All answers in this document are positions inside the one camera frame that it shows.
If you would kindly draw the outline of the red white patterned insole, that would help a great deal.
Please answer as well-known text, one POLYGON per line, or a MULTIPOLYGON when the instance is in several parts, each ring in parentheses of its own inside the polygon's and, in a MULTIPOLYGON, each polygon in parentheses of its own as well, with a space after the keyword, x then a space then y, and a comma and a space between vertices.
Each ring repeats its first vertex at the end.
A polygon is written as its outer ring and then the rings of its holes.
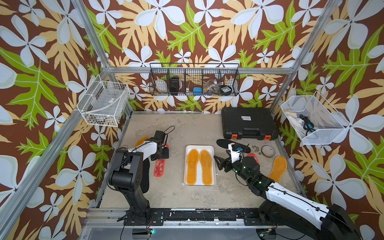
POLYGON ((164 171, 165 171, 165 162, 166 159, 169 158, 169 145, 166 144, 164 147, 164 155, 162 159, 157 159, 156 164, 155 164, 155 169, 154 169, 154 176, 157 178, 160 178, 163 176, 164 171))

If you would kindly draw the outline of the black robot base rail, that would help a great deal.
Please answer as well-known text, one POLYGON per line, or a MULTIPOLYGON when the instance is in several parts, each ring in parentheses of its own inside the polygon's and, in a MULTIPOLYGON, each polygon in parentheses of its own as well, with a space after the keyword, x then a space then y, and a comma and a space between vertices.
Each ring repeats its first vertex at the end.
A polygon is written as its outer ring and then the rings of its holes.
POLYGON ((165 222, 235 222, 243 220, 246 226, 258 226, 263 224, 260 220, 258 209, 254 208, 224 208, 224 209, 170 209, 151 208, 143 219, 134 216, 133 211, 117 221, 122 221, 125 226, 163 226, 165 222))

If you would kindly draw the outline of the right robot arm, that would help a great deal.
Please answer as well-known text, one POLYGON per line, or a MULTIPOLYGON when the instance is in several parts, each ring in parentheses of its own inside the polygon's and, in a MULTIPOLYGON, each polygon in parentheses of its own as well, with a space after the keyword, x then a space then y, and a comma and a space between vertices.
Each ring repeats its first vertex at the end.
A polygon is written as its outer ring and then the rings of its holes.
POLYGON ((264 224, 290 227, 314 240, 361 240, 360 230, 339 205, 331 207, 311 201, 281 186, 260 171, 254 157, 231 159, 214 157, 219 170, 233 171, 253 194, 265 201, 258 208, 264 224))

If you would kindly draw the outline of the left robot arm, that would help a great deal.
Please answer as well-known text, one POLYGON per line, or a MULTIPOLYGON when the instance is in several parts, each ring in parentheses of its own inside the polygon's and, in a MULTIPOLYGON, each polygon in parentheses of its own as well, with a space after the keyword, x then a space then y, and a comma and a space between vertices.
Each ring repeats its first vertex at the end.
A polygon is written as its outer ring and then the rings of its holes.
POLYGON ((169 157, 167 148, 168 134, 156 131, 155 136, 142 141, 133 149, 120 148, 116 150, 118 162, 112 166, 107 176, 107 184, 113 190, 124 195, 130 208, 117 221, 124 226, 162 226, 164 211, 151 209, 145 198, 144 186, 145 161, 156 161, 169 157))

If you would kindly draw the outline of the black insole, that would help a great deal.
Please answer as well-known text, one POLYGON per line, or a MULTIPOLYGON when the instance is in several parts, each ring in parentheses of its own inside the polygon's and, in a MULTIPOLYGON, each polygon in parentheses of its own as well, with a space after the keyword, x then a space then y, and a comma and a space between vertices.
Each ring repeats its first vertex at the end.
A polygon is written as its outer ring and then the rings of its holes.
POLYGON ((217 145, 221 148, 228 149, 233 152, 240 151, 241 153, 246 153, 246 154, 251 152, 251 148, 249 146, 246 146, 231 140, 227 140, 227 139, 217 140, 217 145))
POLYGON ((142 171, 142 181, 141 181, 141 189, 144 194, 147 193, 150 188, 149 170, 150 170, 150 160, 146 158, 143 161, 143 171, 142 171))

